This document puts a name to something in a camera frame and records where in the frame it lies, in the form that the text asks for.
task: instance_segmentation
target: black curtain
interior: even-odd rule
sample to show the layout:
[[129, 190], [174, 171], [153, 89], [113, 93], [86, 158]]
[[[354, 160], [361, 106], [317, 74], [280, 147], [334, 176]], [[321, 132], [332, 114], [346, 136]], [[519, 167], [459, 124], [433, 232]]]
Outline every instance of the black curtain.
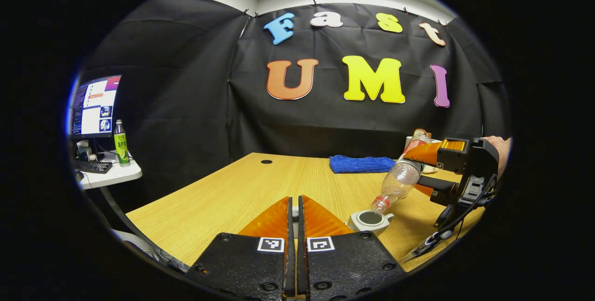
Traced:
[[[148, 0], [85, 61], [81, 80], [122, 74], [114, 117], [143, 171], [110, 188], [128, 211], [229, 163], [227, 77], [249, 16], [212, 0]], [[113, 149], [110, 138], [98, 140]]]
[[[314, 13], [332, 11], [344, 25], [312, 26]], [[278, 45], [264, 26], [285, 13], [295, 14], [293, 36]], [[377, 13], [394, 15], [401, 33], [382, 30]], [[446, 46], [436, 45], [419, 24], [438, 30]], [[348, 67], [342, 58], [362, 56], [373, 70], [383, 58], [402, 64], [404, 104], [345, 100]], [[289, 60], [285, 85], [300, 81], [300, 59], [317, 59], [312, 90], [297, 100], [278, 100], [266, 89], [269, 62]], [[430, 65], [448, 74], [448, 108], [437, 107]], [[459, 19], [442, 26], [388, 7], [349, 3], [291, 7], [251, 19], [238, 41], [230, 74], [230, 153], [236, 160], [253, 151], [306, 157], [398, 157], [415, 128], [434, 138], [510, 135], [506, 96], [499, 73], [476, 37]]]

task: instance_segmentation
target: blue towel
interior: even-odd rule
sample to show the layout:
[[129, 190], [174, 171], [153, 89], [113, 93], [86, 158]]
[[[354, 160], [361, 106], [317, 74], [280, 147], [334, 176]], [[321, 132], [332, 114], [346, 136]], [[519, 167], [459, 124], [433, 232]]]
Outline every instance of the blue towel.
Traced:
[[389, 172], [395, 161], [388, 157], [350, 158], [341, 155], [330, 157], [334, 173]]

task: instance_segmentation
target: green bottle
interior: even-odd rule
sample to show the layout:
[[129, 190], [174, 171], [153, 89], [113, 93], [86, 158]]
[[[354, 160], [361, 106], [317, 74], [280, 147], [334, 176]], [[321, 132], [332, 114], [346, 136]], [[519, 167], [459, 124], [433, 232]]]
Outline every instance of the green bottle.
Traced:
[[115, 142], [115, 151], [118, 155], [119, 165], [123, 167], [130, 166], [128, 146], [126, 145], [126, 132], [124, 131], [124, 127], [122, 127], [122, 120], [118, 119], [115, 121], [113, 141]]

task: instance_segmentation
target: white cup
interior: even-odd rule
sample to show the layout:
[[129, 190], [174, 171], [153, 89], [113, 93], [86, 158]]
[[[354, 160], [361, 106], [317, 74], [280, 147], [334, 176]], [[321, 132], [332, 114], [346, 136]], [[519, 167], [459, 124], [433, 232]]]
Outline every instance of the white cup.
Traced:
[[376, 236], [380, 235], [389, 226], [394, 214], [382, 214], [374, 210], [362, 210], [355, 212], [349, 217], [348, 226], [353, 231], [372, 231]]

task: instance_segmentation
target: mouse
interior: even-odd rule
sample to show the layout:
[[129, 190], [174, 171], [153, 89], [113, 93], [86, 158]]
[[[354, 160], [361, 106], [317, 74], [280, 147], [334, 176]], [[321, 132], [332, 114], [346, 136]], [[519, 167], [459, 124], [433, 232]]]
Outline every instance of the mouse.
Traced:
[[74, 176], [76, 177], [76, 181], [81, 181], [85, 178], [85, 175], [80, 170], [74, 170]]

